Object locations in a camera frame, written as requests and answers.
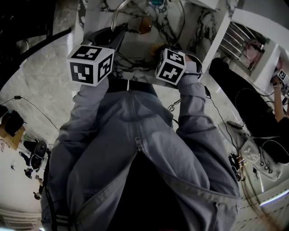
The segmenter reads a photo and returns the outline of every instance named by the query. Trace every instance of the hoodie sleeve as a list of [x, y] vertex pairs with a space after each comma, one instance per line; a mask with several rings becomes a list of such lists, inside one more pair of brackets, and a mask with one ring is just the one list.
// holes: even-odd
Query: hoodie sleeve
[[90, 141], [97, 135], [96, 116], [100, 101], [107, 89], [107, 78], [96, 87], [82, 85], [73, 98], [75, 106], [71, 111], [70, 120], [60, 128], [59, 136], [51, 152], [47, 181], [48, 197], [51, 198], [50, 206], [53, 204], [54, 211], [49, 208], [45, 189], [41, 200], [42, 222], [48, 230], [51, 229], [51, 213], [60, 214], [64, 220], [68, 215], [66, 199], [68, 176]]
[[223, 141], [212, 119], [204, 113], [205, 87], [193, 75], [183, 76], [178, 83], [181, 94], [179, 128], [177, 134], [185, 141], [202, 164], [210, 181], [210, 189], [231, 196], [239, 196]]

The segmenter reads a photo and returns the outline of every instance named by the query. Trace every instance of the white sneaker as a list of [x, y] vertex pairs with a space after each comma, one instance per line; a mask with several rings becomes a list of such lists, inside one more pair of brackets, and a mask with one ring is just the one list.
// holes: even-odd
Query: white sneaker
[[230, 60], [227, 56], [225, 56], [225, 57], [222, 59], [222, 61], [223, 61], [223, 63], [226, 63], [226, 64], [228, 64], [228, 65], [230, 65], [230, 62], [231, 62], [231, 60]]
[[221, 58], [221, 52], [220, 51], [217, 51], [216, 54], [214, 55], [213, 59], [216, 59], [216, 58]]

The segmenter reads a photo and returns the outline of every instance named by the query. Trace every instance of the marble countertop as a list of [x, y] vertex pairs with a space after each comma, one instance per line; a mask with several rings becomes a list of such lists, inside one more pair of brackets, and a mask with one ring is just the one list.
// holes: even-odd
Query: marble countertop
[[[79, 0], [75, 44], [80, 44], [95, 31], [110, 27], [113, 13], [121, 2], [122, 0]], [[226, 18], [230, 21], [237, 0], [219, 0], [216, 10], [189, 2], [182, 3], [186, 13], [186, 24], [177, 41], [184, 20], [179, 2], [165, 0], [162, 6], [153, 7], [146, 0], [131, 1], [117, 18], [117, 26], [126, 32], [120, 47], [122, 55], [133, 63], [151, 61], [154, 59], [153, 47], [177, 43], [178, 47], [194, 52], [201, 62], [206, 61], [221, 24]], [[150, 32], [140, 34], [138, 25], [144, 16], [151, 19], [152, 28]], [[155, 78], [155, 67], [135, 66], [121, 57], [116, 58], [115, 64], [110, 77], [172, 87], [167, 82]]]

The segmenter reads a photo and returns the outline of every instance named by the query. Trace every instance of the jacket zipper pull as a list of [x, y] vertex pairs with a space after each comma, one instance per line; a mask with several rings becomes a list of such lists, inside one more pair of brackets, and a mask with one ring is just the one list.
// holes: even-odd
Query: jacket zipper pull
[[141, 139], [139, 137], [136, 137], [135, 143], [136, 143], [137, 151], [140, 152], [141, 151]]

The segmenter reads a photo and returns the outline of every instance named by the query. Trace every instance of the gray hoodie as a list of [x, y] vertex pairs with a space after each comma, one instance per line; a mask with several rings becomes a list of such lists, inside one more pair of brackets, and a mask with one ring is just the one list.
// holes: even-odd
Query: gray hoodie
[[42, 193], [45, 230], [52, 221], [58, 230], [105, 231], [138, 150], [176, 194], [190, 230], [230, 230], [240, 202], [238, 184], [220, 134], [204, 114], [205, 88], [197, 77], [183, 76], [178, 83], [177, 132], [172, 114], [154, 95], [107, 89], [108, 79], [97, 87], [83, 85], [73, 99]]

